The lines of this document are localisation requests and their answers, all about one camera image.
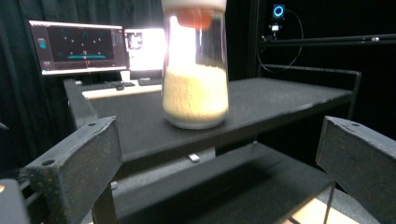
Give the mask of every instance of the bright light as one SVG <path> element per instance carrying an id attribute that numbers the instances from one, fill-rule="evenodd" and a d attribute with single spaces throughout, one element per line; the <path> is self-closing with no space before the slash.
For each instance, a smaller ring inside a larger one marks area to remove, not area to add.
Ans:
<path id="1" fill-rule="evenodd" d="M 131 71 L 163 69 L 166 49 L 163 29 L 126 29 L 125 34 Z"/>
<path id="2" fill-rule="evenodd" d="M 195 63 L 195 29 L 180 26 L 177 17 L 170 18 L 169 65 Z"/>

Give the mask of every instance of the monitor screen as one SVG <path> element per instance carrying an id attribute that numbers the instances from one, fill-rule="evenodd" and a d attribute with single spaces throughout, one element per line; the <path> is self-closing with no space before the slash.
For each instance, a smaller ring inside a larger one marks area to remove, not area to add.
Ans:
<path id="1" fill-rule="evenodd" d="M 165 34 L 162 28 L 125 29 L 131 77 L 162 75 Z"/>
<path id="2" fill-rule="evenodd" d="M 29 22 L 42 75 L 127 69 L 121 26 Z"/>

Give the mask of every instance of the black curtain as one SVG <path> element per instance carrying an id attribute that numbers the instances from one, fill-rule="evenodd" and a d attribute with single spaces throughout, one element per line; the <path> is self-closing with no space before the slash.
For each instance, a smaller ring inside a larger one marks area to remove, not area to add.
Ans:
<path id="1" fill-rule="evenodd" d="M 274 4 L 285 4 L 298 15 L 304 38 L 396 34 L 396 5 L 392 0 L 262 0 L 266 3 L 263 35 L 270 35 Z M 297 18 L 287 12 L 279 40 L 301 37 Z M 299 47 L 262 49 L 263 63 L 289 64 Z M 303 47 L 294 65 L 361 71 L 353 120 L 396 139 L 396 45 Z"/>
<path id="2" fill-rule="evenodd" d="M 0 173 L 26 165 L 74 131 L 67 77 L 40 75 L 30 20 L 163 27 L 163 10 L 161 0 L 0 1 L 0 123 L 8 127 L 0 128 Z"/>

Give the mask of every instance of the metal rod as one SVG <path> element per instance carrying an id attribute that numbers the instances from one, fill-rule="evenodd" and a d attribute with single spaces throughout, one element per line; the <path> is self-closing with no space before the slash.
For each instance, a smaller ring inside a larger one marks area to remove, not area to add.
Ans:
<path id="1" fill-rule="evenodd" d="M 305 47 L 394 44 L 396 35 L 356 35 L 324 38 L 271 40 L 259 42 L 261 47 Z"/>

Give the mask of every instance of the black table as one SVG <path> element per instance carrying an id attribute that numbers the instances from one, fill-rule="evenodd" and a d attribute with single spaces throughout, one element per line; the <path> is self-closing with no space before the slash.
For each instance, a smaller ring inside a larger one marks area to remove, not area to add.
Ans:
<path id="1" fill-rule="evenodd" d="M 123 178 L 209 147 L 251 139 L 350 104 L 353 98 L 352 91 L 269 78 L 232 81 L 229 94 L 225 122 L 200 131 L 169 124 L 163 117 L 159 91 L 80 100 L 78 104 L 76 99 L 69 100 L 72 110 L 84 107 L 93 110 L 94 116 L 117 116 L 123 160 L 117 178 Z M 94 117 L 85 110 L 74 114 L 84 115 L 75 118 L 83 122 Z M 321 171 L 256 143 L 163 176 L 143 188 L 127 190 L 116 196 L 115 205 L 121 223 L 277 222 L 332 184 Z"/>
<path id="2" fill-rule="evenodd" d="M 352 91 L 269 78 L 232 81 L 226 121 L 207 130 L 183 130 L 163 117 L 159 91 L 90 100 L 99 117 L 117 116 L 123 165 L 131 170 L 254 137 L 298 119 L 350 103 Z"/>

